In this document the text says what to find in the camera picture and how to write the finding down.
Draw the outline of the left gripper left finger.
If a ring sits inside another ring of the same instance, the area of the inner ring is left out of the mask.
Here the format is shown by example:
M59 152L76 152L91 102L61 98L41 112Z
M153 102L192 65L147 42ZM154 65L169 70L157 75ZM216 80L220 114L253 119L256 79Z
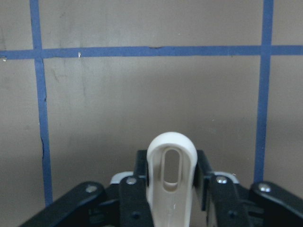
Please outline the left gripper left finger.
M119 225L121 227L152 227L152 212L146 196L149 185L147 151L136 154L134 171L119 185Z

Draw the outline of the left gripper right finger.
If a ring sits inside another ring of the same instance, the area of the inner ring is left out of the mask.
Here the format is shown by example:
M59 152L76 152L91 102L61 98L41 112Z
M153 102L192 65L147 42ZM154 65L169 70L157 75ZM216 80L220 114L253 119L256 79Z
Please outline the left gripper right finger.
M197 151L194 188L208 227L251 226L236 184L226 174L215 173L202 150Z

